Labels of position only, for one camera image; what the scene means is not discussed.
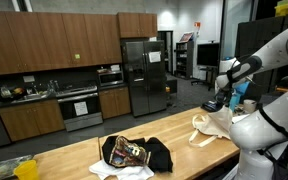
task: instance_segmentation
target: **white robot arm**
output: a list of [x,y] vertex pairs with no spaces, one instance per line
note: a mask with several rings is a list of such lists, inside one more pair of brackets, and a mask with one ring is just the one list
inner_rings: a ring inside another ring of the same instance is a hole
[[[221,92],[229,94],[231,88],[248,75],[285,65],[288,65],[288,29],[237,66],[225,73],[220,73],[216,83]],[[263,109],[233,124],[230,128],[230,137],[241,149],[235,179],[271,179],[272,162],[265,156],[259,155],[257,150],[280,143],[271,150],[273,156],[278,158],[286,147],[288,92]]]

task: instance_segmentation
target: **floor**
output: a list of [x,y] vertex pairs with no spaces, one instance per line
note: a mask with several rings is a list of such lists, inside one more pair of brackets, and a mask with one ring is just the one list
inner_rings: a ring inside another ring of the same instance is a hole
[[58,131],[0,147],[0,161],[38,154],[65,145],[83,141],[92,137],[102,137],[124,129],[148,123],[172,114],[200,106],[203,102],[213,100],[214,89],[208,91],[205,85],[191,85],[191,80],[167,75],[167,79],[177,79],[177,93],[170,94],[168,107],[164,111],[134,118],[131,114],[104,120],[103,124],[67,132]]

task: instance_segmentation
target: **stainless steel refrigerator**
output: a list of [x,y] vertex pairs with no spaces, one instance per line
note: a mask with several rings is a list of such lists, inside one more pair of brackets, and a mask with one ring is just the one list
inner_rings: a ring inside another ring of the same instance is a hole
[[122,43],[133,116],[166,109],[164,41]]

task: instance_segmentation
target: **microwave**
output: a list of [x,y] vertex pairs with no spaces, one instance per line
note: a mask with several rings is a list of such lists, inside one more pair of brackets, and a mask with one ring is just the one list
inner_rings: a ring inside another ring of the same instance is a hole
[[121,84],[124,82],[122,71],[110,71],[98,74],[100,86]]

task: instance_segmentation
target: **backsplash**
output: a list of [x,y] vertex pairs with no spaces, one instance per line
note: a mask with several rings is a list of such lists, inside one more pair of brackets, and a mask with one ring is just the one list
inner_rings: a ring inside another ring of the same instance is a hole
[[31,87],[32,82],[25,83],[23,76],[34,76],[34,85],[37,87],[47,87],[50,80],[57,80],[58,84],[70,83],[75,81],[95,80],[98,84],[97,69],[109,68],[110,65],[80,67],[70,69],[59,69],[41,72],[20,73],[11,75],[0,75],[0,87],[6,85],[9,88]]

